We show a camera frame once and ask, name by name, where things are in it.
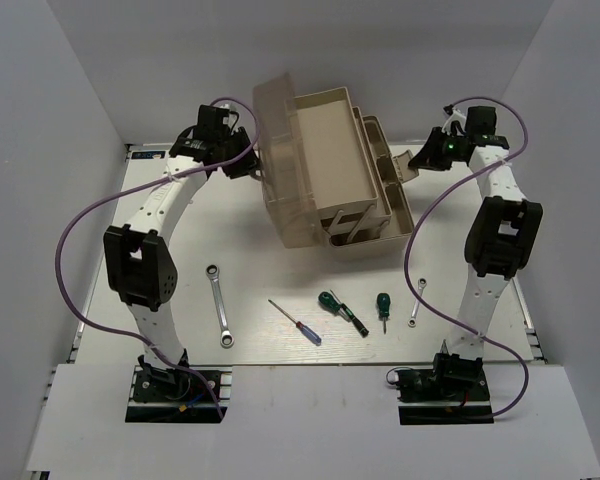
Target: screwdriver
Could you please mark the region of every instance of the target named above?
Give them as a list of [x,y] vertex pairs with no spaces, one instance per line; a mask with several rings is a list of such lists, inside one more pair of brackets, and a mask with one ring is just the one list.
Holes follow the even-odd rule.
[[391,305],[391,298],[388,293],[379,293],[376,298],[376,305],[378,307],[378,315],[382,320],[382,330],[384,334],[387,334],[387,319],[389,318],[389,305]]
[[334,315],[337,315],[342,312],[344,314],[344,317],[347,320],[350,320],[351,323],[353,323],[353,326],[356,327],[356,330],[358,330],[358,333],[360,334],[360,336],[362,336],[362,338],[369,335],[369,330],[367,330],[367,327],[365,327],[362,324],[362,322],[358,320],[358,318],[353,314],[349,307],[347,307],[338,299],[338,297],[336,297],[336,294],[333,293],[333,290],[331,290],[331,293],[322,292],[320,295],[318,295],[318,302],[320,302],[320,305],[322,305]]
[[317,346],[320,346],[322,344],[322,339],[318,336],[318,334],[316,332],[311,330],[304,323],[293,318],[291,315],[289,315],[287,312],[285,312],[282,308],[280,308],[273,300],[269,299],[269,303],[271,305],[273,305],[274,307],[276,307],[278,310],[280,310],[280,312],[285,317],[287,317],[289,320],[291,320],[296,325],[296,328],[298,330],[300,330],[302,332],[302,334],[305,337],[307,337],[312,343],[314,343]]

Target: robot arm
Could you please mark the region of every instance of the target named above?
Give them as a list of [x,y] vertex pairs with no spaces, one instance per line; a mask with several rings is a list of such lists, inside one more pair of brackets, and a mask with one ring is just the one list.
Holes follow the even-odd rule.
[[[184,130],[171,148],[163,175],[221,163],[242,152],[250,142],[244,128],[234,129],[236,120],[229,105],[202,105],[197,125]],[[230,178],[238,178],[252,173],[258,164],[251,151],[223,170]],[[176,334],[169,303],[178,272],[168,244],[185,208],[210,174],[194,173],[154,188],[123,227],[111,226],[104,235],[109,286],[127,304],[140,333],[168,361],[185,366],[189,366],[187,352]],[[167,389],[180,388],[181,374],[168,368],[149,347],[145,346],[139,361],[147,374]]]
[[[471,107],[466,117],[451,107],[445,111],[447,122],[432,130],[410,168],[444,171],[462,161],[476,173],[505,160],[509,145],[495,134],[495,108]],[[526,266],[542,218],[542,206],[526,199],[509,165],[490,170],[477,181],[482,205],[465,244],[468,278],[458,319],[479,334],[454,326],[443,342],[434,360],[434,378],[446,390],[470,388],[481,374],[482,336],[502,292]]]
[[[197,166],[202,166],[202,164],[192,161],[189,157],[170,157],[167,160],[164,175],[167,176]],[[128,226],[128,231],[144,234],[153,232],[152,236],[155,235],[157,238],[161,238],[164,245],[168,246],[173,230],[185,208],[206,181],[206,173],[200,172],[156,187],[151,191],[144,205],[129,219],[123,228]],[[131,254],[130,261],[131,258],[144,260],[144,253],[142,248],[138,249]],[[160,299],[155,305],[150,305],[151,302],[134,301],[129,297],[126,301],[124,299],[123,301],[127,303],[133,314],[140,333],[151,339],[166,356],[167,360],[178,364],[182,360],[186,361],[185,349],[178,340],[169,302],[176,288],[178,273],[175,267],[172,266],[173,262],[170,257],[169,261],[163,261],[163,264],[168,268],[165,268],[161,275],[158,274],[161,277],[161,282],[158,284]],[[144,361],[156,368],[167,368],[147,346],[144,347]]]

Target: wrench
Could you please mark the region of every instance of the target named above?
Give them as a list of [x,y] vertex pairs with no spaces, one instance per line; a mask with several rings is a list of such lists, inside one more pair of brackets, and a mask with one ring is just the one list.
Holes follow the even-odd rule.
[[[422,292],[424,292],[424,287],[427,286],[427,281],[424,278],[418,280],[418,295],[422,296]],[[420,300],[416,299],[416,304],[413,306],[413,311],[411,312],[411,318],[409,318],[409,326],[411,328],[416,326],[416,317],[418,316],[418,309],[420,308]]]
[[213,299],[216,302],[216,312],[220,320],[220,345],[223,348],[233,347],[233,335],[229,332],[227,325],[227,316],[224,313],[224,302],[222,301],[222,292],[220,292],[219,281],[220,269],[216,265],[207,267],[207,278],[211,281],[211,290],[213,290]]

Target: red-handled screwdriver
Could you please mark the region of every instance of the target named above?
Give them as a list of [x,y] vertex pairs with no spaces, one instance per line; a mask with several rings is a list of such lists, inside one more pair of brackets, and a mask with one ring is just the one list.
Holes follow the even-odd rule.
[[313,330],[311,330],[309,327],[307,327],[304,323],[296,320],[295,318],[293,318],[291,315],[289,315],[287,312],[285,312],[282,308],[280,308],[278,305],[276,305],[276,303],[274,303],[273,300],[269,299],[269,303],[271,305],[273,305],[274,307],[276,307],[278,310],[280,310],[280,312],[287,317],[289,320],[291,320],[295,325],[296,328],[298,330],[300,330],[302,332],[302,334],[307,337],[311,343],[320,346],[322,344],[322,339],[318,336],[318,334],[316,332],[314,332]]

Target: beige toolbox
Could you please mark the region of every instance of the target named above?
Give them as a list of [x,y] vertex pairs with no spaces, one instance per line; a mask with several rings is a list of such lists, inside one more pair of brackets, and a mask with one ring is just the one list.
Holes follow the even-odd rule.
[[288,74],[253,91],[265,205],[287,248],[341,260],[404,248],[413,220],[377,118],[346,88],[296,97]]

